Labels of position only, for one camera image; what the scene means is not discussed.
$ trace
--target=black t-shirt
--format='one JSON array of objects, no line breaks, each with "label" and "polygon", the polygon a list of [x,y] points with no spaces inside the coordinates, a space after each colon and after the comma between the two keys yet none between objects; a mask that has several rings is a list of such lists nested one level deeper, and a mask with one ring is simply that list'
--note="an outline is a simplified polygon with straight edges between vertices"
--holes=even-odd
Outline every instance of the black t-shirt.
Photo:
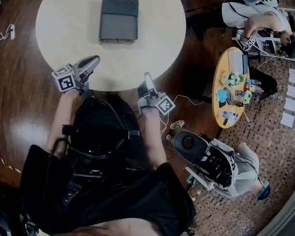
[{"label": "black t-shirt", "polygon": [[164,163],[153,173],[106,199],[96,198],[100,189],[78,193],[65,206],[62,202],[72,169],[56,157],[49,165],[49,154],[40,147],[30,147],[22,177],[24,209],[33,222],[49,234],[68,233],[80,227],[124,219],[141,218],[156,224],[163,236],[181,235],[191,224],[194,205],[180,184],[173,168]]}]

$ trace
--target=black sleeve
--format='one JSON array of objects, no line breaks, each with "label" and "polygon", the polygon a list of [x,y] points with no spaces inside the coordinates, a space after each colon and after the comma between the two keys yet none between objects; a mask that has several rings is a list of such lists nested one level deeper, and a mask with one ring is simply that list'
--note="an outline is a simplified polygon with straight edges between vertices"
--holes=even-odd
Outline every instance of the black sleeve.
[{"label": "black sleeve", "polygon": [[155,173],[167,182],[171,203],[182,228],[179,233],[182,234],[191,226],[195,217],[196,212],[193,202],[169,163],[163,163]]},{"label": "black sleeve", "polygon": [[23,167],[20,192],[23,207],[31,220],[43,231],[48,232],[53,208],[61,199],[71,179],[72,170],[42,148],[32,145]]}]

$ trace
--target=hair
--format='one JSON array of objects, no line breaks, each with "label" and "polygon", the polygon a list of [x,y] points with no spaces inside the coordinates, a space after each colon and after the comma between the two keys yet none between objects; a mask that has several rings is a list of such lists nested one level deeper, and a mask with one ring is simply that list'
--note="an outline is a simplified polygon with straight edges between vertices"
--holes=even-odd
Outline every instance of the hair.
[{"label": "hair", "polygon": [[262,191],[258,194],[257,200],[266,199],[270,195],[270,192],[271,192],[271,187],[270,187],[270,184],[267,183],[265,186],[263,186]]},{"label": "hair", "polygon": [[292,34],[290,40],[289,44],[281,47],[281,51],[284,51],[290,58],[295,58],[295,37]]}]

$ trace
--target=yellow oval table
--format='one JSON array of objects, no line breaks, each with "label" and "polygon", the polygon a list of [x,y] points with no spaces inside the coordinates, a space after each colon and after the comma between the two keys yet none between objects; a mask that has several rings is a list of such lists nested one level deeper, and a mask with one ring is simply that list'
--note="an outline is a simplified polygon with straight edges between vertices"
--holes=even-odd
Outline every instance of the yellow oval table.
[{"label": "yellow oval table", "polygon": [[[229,58],[228,58],[228,51],[229,50],[240,50],[240,49],[238,49],[236,47],[231,47],[231,48],[226,49],[223,52],[223,54],[221,55],[220,60],[217,64],[217,67],[216,67],[216,71],[214,74],[214,80],[213,80],[213,89],[212,89],[213,114],[214,114],[214,118],[215,118],[217,124],[221,128],[230,128],[231,126],[233,126],[236,123],[236,121],[232,125],[229,125],[228,122],[226,123],[226,125],[223,125],[225,118],[222,116],[219,116],[219,114],[218,114],[219,111],[221,111],[221,110],[222,111],[230,111],[233,108],[235,110],[235,113],[238,114],[238,120],[240,119],[240,117],[244,111],[244,107],[238,107],[235,105],[231,106],[227,103],[225,106],[220,108],[219,102],[218,102],[217,96],[216,96],[216,90],[225,88],[225,86],[221,82],[222,74],[224,72],[229,73],[231,71],[230,66],[229,66]],[[243,90],[246,79],[249,79],[249,73],[244,75],[244,81],[239,83],[238,88],[236,88],[236,89],[229,88],[233,96],[235,96],[236,90]]]}]

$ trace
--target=round table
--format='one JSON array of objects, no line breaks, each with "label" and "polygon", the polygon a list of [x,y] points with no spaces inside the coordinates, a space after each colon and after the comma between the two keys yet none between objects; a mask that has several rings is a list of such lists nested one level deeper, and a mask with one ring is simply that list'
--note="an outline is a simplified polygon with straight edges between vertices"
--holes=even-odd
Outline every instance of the round table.
[{"label": "round table", "polygon": [[102,0],[43,0],[36,37],[46,62],[57,70],[99,55],[90,89],[120,91],[138,87],[144,73],[164,73],[182,48],[186,21],[180,0],[138,0],[138,39],[132,44],[99,44]]},{"label": "round table", "polygon": [[[227,73],[230,72],[229,59],[228,59],[228,51],[229,50],[239,50],[239,49],[236,48],[236,47],[231,47],[231,48],[226,49],[223,52],[223,54],[220,57],[220,60],[219,60],[219,62],[217,64],[217,67],[216,67],[216,71],[215,71],[215,74],[214,74],[214,80],[213,80],[213,89],[212,89],[213,114],[214,114],[214,117],[215,117],[215,120],[216,120],[217,124],[221,128],[230,128],[232,125],[229,125],[228,122],[226,123],[226,125],[223,125],[223,122],[224,122],[225,118],[218,114],[219,111],[221,111],[221,110],[222,111],[230,111],[231,108],[233,108],[235,113],[238,114],[238,120],[241,117],[242,113],[244,112],[244,107],[231,106],[228,103],[226,103],[225,106],[220,108],[219,107],[219,102],[217,100],[216,90],[225,88],[225,86],[221,82],[222,74],[224,72],[227,72]],[[245,81],[246,81],[247,78],[249,79],[249,74],[244,75],[244,81],[239,83],[238,88],[230,90],[233,96],[235,96],[235,91],[236,90],[243,90],[244,84],[245,84]]]}]

